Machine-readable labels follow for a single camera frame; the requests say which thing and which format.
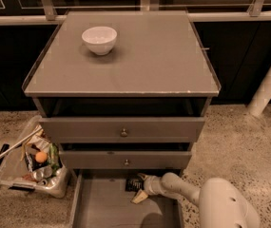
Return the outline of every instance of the speckled floor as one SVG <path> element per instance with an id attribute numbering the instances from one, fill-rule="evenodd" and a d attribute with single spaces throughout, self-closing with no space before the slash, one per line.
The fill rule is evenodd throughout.
<path id="1" fill-rule="evenodd" d="M 14 144 L 27 121 L 37 112 L 1 112 L 0 148 Z M 256 207 L 261 227 L 271 227 L 271 105 L 259 118 L 244 105 L 212 105 L 194 145 L 193 158 L 184 170 L 185 181 L 198 186 L 209 178 L 231 181 Z M 68 227 L 75 181 L 66 196 L 8 190 L 0 186 L 0 227 Z M 198 209 L 183 202 L 185 227 L 199 227 Z"/>

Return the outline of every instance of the white pipe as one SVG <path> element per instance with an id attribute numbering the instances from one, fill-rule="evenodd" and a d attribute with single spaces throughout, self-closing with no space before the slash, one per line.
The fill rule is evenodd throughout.
<path id="1" fill-rule="evenodd" d="M 248 111 L 253 116 L 260 116 L 271 100 L 271 67 L 261 82 L 259 89 L 248 105 Z"/>

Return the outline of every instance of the white bowl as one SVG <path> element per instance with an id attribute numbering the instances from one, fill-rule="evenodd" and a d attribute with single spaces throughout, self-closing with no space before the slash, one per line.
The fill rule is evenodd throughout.
<path id="1" fill-rule="evenodd" d="M 107 55 L 114 47 L 117 32 L 110 27 L 89 28 L 82 34 L 87 48 L 97 55 Z"/>

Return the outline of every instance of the plastic bin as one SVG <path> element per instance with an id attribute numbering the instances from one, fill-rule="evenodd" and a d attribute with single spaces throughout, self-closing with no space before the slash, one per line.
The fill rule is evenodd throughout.
<path id="1" fill-rule="evenodd" d="M 41 116 L 34 116 L 31 118 L 22 131 L 17 141 L 25 138 L 34 128 L 39 124 Z M 3 159 L 0 166 L 0 184 L 9 186 L 12 189 L 35 190 L 37 192 L 46 193 L 55 198 L 62 198 L 67 189 L 68 179 L 70 177 L 69 171 L 63 166 L 58 181 L 51 186 L 38 185 L 34 181 L 23 180 L 22 177 L 29 171 L 24 160 L 21 160 L 22 149 L 16 148 L 9 152 Z"/>

